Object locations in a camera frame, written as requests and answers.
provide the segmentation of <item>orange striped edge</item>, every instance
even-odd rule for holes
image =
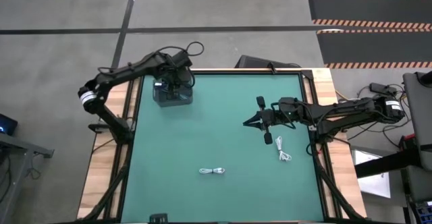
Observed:
[[[432,32],[431,29],[357,29],[357,30],[318,30],[321,33],[386,33],[386,32]]]
[[[330,69],[392,69],[392,68],[426,68],[432,67],[432,62],[411,61],[411,62],[342,62],[326,63]]]
[[[412,28],[428,30],[432,24],[412,23],[412,22],[374,22],[364,20],[333,20],[333,19],[315,19],[312,20],[316,25],[333,25],[333,26],[360,26],[368,28]]]

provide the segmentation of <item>white paper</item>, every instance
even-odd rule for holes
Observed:
[[[354,154],[356,165],[380,158],[377,155],[368,154],[367,152],[361,152],[358,150],[355,150]],[[381,173],[374,176],[360,178],[358,179],[358,184],[360,190],[363,192],[390,198],[389,173]]]

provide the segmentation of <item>wooden table frame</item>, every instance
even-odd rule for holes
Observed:
[[[270,69],[194,69],[193,71],[199,72],[270,72]],[[304,76],[304,89],[308,103],[318,102],[320,105],[329,105],[337,102],[333,81],[331,79],[330,70],[327,68],[315,69],[278,69],[279,72],[296,72],[296,71],[310,71],[312,72],[313,80],[309,84],[309,80]],[[135,117],[138,113],[136,104],[140,102],[141,95],[140,79],[133,82],[125,83],[116,86],[109,93],[109,97],[105,105],[113,111],[114,114],[120,115],[123,112],[124,117]],[[338,138],[346,140],[346,135],[339,133]],[[112,138],[112,135],[107,133],[97,134],[95,138],[94,148],[100,146],[104,142]],[[117,152],[117,163],[114,163]],[[334,177],[337,188],[344,195],[346,200],[352,205],[354,210],[362,216],[366,216],[365,206],[362,201],[360,188],[358,186],[354,164],[351,158],[350,147],[337,140],[325,145],[323,152],[327,152],[329,158],[323,157],[325,154],[320,154],[322,165],[326,167],[327,173],[330,177]],[[91,158],[84,185],[83,194],[78,210],[77,218],[85,217],[99,201],[105,190],[109,186],[111,172],[113,166],[122,166],[125,163],[126,155],[132,153],[128,146],[118,147],[115,142],[98,149]],[[324,189],[326,211],[328,217],[347,217],[344,211],[341,211],[338,205],[334,202],[334,197],[331,195],[325,183],[321,182]],[[118,211],[119,202],[124,201],[124,194],[126,189],[125,183],[121,183],[116,189],[113,202],[111,206],[111,213],[105,213],[106,217],[119,217],[121,213]]]

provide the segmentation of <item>charging cable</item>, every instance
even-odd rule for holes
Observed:
[[[280,161],[291,161],[291,156],[282,151],[282,136],[279,136],[276,139],[277,150],[279,151],[279,160]]]
[[[200,173],[202,174],[206,174],[206,173],[218,173],[218,174],[222,174],[225,173],[225,169],[218,167],[215,169],[200,169]]]

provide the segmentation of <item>wooden tabletop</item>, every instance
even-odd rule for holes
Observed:
[[[197,69],[197,70],[222,70],[222,69]],[[269,69],[229,69],[229,70],[243,70],[243,71],[265,71]],[[336,103],[335,88],[333,80],[331,79],[330,69],[327,68],[311,68],[313,71],[313,77],[315,82],[315,88],[320,105],[329,105]],[[128,83],[121,84],[114,87],[109,93],[109,97],[105,105],[115,114],[121,115],[125,103],[126,91]],[[132,116],[132,112],[135,107],[135,98],[137,93],[138,81],[134,83],[134,89],[132,90],[132,100],[129,108],[128,117]],[[306,86],[306,95],[308,96],[308,102],[311,101],[311,92]],[[339,133],[338,138],[346,140],[346,135]],[[106,141],[112,139],[110,133],[97,134],[95,139],[94,148],[100,146]],[[333,174],[335,176],[335,182],[337,188],[345,196],[346,200],[352,205],[352,207],[362,216],[366,216],[365,206],[363,204],[362,195],[357,182],[357,176],[354,170],[354,163],[352,162],[350,147],[337,140],[328,144],[331,166],[333,168]],[[127,146],[124,146],[122,155],[126,153]],[[106,191],[109,185],[109,178],[111,176],[111,169],[113,166],[113,159],[115,153],[115,142],[110,142],[106,146],[98,149],[91,157],[86,182],[82,193],[80,208],[78,210],[77,218],[85,217],[101,199],[102,195]],[[123,164],[124,157],[121,158],[120,165]],[[119,188],[116,189],[114,195],[114,203],[111,209],[111,215],[115,215],[118,205],[118,193]],[[334,217],[333,203],[331,199],[330,191],[325,186],[325,195],[327,199],[327,205],[329,208],[329,214]]]

